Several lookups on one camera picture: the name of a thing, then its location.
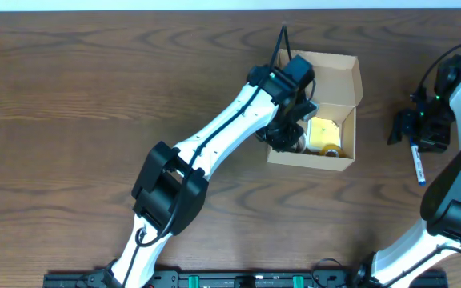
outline brown tabletop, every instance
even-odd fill
[[[353,265],[411,227],[425,189],[408,144],[387,136],[426,68],[461,43],[461,10],[0,14],[0,287],[40,287],[49,271],[117,258],[150,148],[219,114],[268,61],[283,22],[293,49],[359,57],[356,162],[340,173],[266,164],[250,137],[158,263]],[[429,182],[457,150],[455,139],[422,156]],[[461,287],[461,256],[439,266]]]

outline white background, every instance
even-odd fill
[[[0,11],[461,8],[460,0],[0,0]]]

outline pen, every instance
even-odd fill
[[[417,181],[421,186],[426,185],[426,179],[424,178],[423,163],[421,162],[421,156],[419,155],[419,148],[410,138],[410,147],[412,149],[412,158],[414,159],[415,174],[417,175]]]

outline box lid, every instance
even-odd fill
[[[362,100],[362,80],[360,78],[359,60],[356,56],[327,54],[318,52],[292,50],[291,54],[300,55],[313,65],[316,79],[314,100],[317,103],[357,106]],[[287,51],[281,49],[278,65],[289,62]]]

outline open box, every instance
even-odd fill
[[[324,170],[343,171],[355,160],[356,106],[362,100],[362,82],[359,60],[355,56],[325,54],[307,51],[291,51],[313,66],[316,88],[313,101],[318,103],[319,118],[333,120],[340,127],[341,149],[345,158],[320,156],[306,150],[304,153],[276,152],[268,146],[267,162],[302,166]],[[286,50],[280,50],[277,65],[282,68],[289,62]],[[312,84],[307,88],[311,93]],[[307,132],[307,123],[299,122]]]

